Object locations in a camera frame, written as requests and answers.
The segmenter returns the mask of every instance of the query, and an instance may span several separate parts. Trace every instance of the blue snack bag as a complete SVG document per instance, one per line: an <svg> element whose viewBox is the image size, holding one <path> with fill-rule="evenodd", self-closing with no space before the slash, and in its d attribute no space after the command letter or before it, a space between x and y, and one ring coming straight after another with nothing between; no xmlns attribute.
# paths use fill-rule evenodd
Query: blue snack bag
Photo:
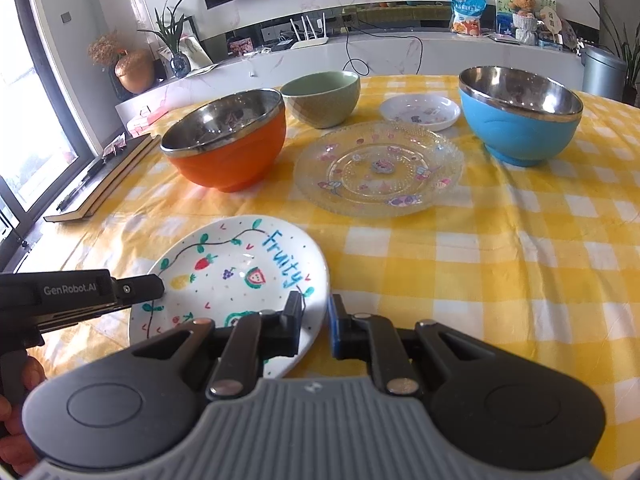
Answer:
<svg viewBox="0 0 640 480"><path fill-rule="evenodd" d="M486 0L451 0L451 31L466 36L480 36L480 16Z"/></svg>

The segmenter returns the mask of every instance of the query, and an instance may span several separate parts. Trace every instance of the trash can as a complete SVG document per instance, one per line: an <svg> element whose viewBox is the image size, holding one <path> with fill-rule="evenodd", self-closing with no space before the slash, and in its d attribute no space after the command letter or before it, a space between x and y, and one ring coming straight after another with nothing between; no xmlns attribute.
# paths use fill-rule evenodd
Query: trash can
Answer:
<svg viewBox="0 0 640 480"><path fill-rule="evenodd" d="M594 46L586 47L580 56L584 65L582 91L614 101L622 101L626 62Z"/></svg>

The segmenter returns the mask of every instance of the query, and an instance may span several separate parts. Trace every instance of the small white dish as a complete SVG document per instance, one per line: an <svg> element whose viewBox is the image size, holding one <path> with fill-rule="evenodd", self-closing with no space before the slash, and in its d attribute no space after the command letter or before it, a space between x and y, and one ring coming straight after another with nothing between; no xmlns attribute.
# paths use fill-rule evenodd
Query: small white dish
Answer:
<svg viewBox="0 0 640 480"><path fill-rule="evenodd" d="M380 105L387 121L421 124L432 132L453 126L460 117L460 107L451 99L437 94L402 94Z"/></svg>
<svg viewBox="0 0 640 480"><path fill-rule="evenodd" d="M269 216L235 216L185 237L149 271L164 283L160 300L136 304L129 315L135 344L197 317L217 327L260 310L282 310L289 293L303 295L298 355L264 364L266 378L282 377L316 339L326 312L329 273L322 252L302 229Z"/></svg>

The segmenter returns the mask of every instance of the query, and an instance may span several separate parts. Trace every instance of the tablecloth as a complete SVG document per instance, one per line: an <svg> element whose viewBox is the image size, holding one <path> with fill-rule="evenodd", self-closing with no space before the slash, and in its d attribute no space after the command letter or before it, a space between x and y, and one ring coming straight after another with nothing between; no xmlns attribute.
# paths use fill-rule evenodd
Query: tablecloth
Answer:
<svg viewBox="0 0 640 480"><path fill-rule="evenodd" d="M460 102L453 76L364 78L346 124L379 119L385 98L423 91ZM350 312L377 312L401 327L435 318L587 383L607 413L594 464L626 478L640 465L640 110L581 98L574 140L535 168L489 156L462 117L443 132L465 155L460 184L434 207L394 219L348 218L306 202L292 169L321 132L290 116L276 165L243 192L190 184L156 151L93 218L50 228L23 270L146 273L181 237L220 217L283 218L318 242ZM154 133L193 108L169 113ZM48 335L34 354L57 374L117 351L127 344L127 316ZM364 367L332 360L324 331L292 375L353 373Z"/></svg>

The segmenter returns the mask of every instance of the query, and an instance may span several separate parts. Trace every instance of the hand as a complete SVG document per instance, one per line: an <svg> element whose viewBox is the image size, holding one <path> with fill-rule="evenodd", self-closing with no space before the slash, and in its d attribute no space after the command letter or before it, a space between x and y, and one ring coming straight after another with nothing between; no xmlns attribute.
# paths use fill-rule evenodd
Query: hand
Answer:
<svg viewBox="0 0 640 480"><path fill-rule="evenodd" d="M29 357L22 369L22 384L33 390L46 379L42 365ZM39 462L36 453L24 434L21 406L11 406L0 396L0 423L4 422L9 436L0 438L0 459L14 468L18 475L26 475Z"/></svg>

